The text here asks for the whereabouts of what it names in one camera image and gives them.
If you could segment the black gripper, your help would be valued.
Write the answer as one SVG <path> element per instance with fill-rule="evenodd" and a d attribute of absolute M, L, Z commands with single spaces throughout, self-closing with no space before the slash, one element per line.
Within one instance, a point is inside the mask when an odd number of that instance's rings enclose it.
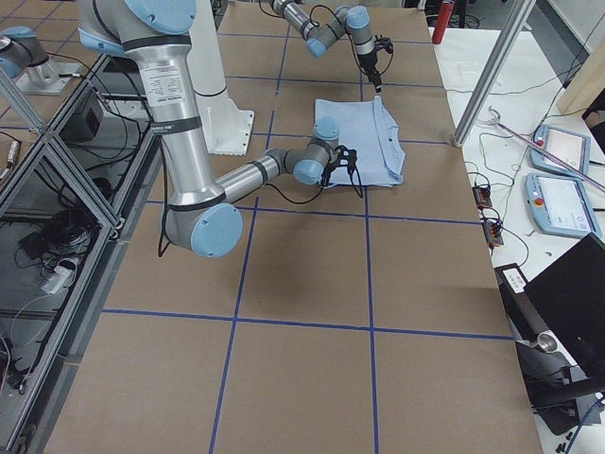
<path fill-rule="evenodd" d="M 377 51 L 372 50 L 366 54 L 357 53 L 356 56 L 362 73 L 366 77 L 370 77 L 370 82 L 372 83 L 376 92 L 382 92 L 382 79 L 379 71 L 376 68 L 378 61 Z"/>
<path fill-rule="evenodd" d="M 332 173 L 340 167 L 343 167 L 343 155 L 342 151 L 338 149 L 336 154 L 331 158 L 331 160 L 326 164 L 324 170 L 321 174 L 320 179 L 320 187 L 328 187 L 330 185 L 331 175 Z"/>

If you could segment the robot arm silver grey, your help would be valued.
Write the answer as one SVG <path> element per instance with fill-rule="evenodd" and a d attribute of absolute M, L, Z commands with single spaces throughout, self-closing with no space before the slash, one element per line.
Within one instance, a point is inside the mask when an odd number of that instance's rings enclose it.
<path fill-rule="evenodd" d="M 331 117 L 316 120 L 305 148 L 270 149 L 262 158 L 215 177 L 186 61 L 198 12 L 195 2 L 80 1 L 78 10 L 84 46 L 124 55 L 138 67 L 151 131 L 159 138 L 173 186 L 161 222 L 169 243 L 200 256 L 220 257 L 242 235 L 235 201 L 282 174 L 304 184 L 321 181 L 337 151 L 339 125 Z"/>
<path fill-rule="evenodd" d="M 315 5 L 306 12 L 298 1 L 268 1 L 272 13 L 264 10 L 262 1 L 259 8 L 271 17 L 286 20 L 294 27 L 307 50 L 315 57 L 322 57 L 330 47 L 346 37 L 352 47 L 355 64 L 374 87 L 382 92 L 384 71 L 377 68 L 378 53 L 387 52 L 393 56 L 393 44 L 389 37 L 372 32 L 371 17 L 365 6 L 341 6 L 330 9 L 325 5 Z"/>

